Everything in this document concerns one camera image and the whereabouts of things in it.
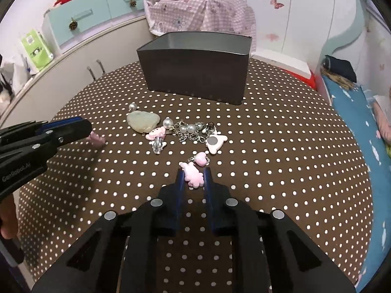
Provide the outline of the left hand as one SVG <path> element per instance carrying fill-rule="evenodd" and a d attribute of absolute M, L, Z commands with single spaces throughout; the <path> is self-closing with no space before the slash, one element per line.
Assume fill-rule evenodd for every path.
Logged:
<path fill-rule="evenodd" d="M 15 199 L 13 194 L 4 198 L 0 205 L 1 235 L 4 239 L 10 240 L 17 236 L 18 219 L 16 213 Z"/>

